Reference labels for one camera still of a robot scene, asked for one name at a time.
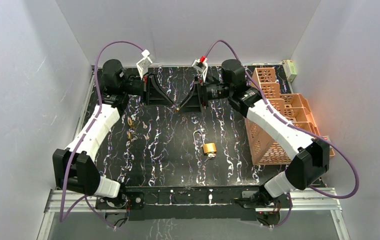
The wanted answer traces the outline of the silver key of medium padlock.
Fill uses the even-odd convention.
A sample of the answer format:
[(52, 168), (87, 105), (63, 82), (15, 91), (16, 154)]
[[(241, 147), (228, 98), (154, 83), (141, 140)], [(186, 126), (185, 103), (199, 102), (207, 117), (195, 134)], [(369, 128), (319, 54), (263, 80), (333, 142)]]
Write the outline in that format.
[(149, 140), (150, 139), (150, 134), (149, 133), (144, 134), (143, 136), (144, 136), (145, 140)]

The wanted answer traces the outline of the medium brass padlock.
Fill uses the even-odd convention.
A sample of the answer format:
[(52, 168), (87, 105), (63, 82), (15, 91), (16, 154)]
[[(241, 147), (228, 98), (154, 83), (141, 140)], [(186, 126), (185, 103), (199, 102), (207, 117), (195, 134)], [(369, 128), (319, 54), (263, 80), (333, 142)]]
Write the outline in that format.
[(130, 130), (128, 130), (127, 132), (126, 132), (126, 135), (127, 135), (127, 139), (129, 140), (129, 141), (134, 141), (135, 140), (135, 133), (133, 132), (133, 131), (130, 131)]

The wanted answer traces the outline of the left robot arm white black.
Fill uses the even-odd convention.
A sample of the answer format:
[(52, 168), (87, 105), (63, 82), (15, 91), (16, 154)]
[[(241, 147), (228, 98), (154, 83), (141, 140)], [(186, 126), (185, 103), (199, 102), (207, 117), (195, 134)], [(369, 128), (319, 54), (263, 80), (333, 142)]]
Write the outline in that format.
[(101, 176), (95, 165), (96, 153), (108, 132), (127, 109), (130, 96), (138, 96), (142, 105), (172, 107), (173, 101), (161, 89), (157, 77), (148, 71), (152, 60), (147, 56), (137, 62), (138, 75), (128, 75), (117, 59), (106, 61), (99, 76), (102, 80), (102, 104), (77, 138), (52, 156), (57, 187), (87, 196), (107, 197), (115, 208), (127, 203), (121, 184)]

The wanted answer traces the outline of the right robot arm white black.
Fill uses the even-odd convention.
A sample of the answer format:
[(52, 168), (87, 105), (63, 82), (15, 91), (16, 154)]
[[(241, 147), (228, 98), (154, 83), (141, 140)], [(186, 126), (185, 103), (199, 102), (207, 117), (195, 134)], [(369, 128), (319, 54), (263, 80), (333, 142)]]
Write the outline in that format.
[(178, 107), (180, 114), (198, 113), (211, 100), (227, 99), (234, 110), (258, 125), (291, 159), (287, 169), (259, 187), (260, 202), (273, 207), (282, 194), (304, 190), (329, 170), (330, 145), (311, 132), (299, 130), (281, 115), (256, 87), (247, 84), (246, 70), (237, 59), (221, 64), (221, 80), (208, 77), (204, 56), (191, 65), (199, 73)]

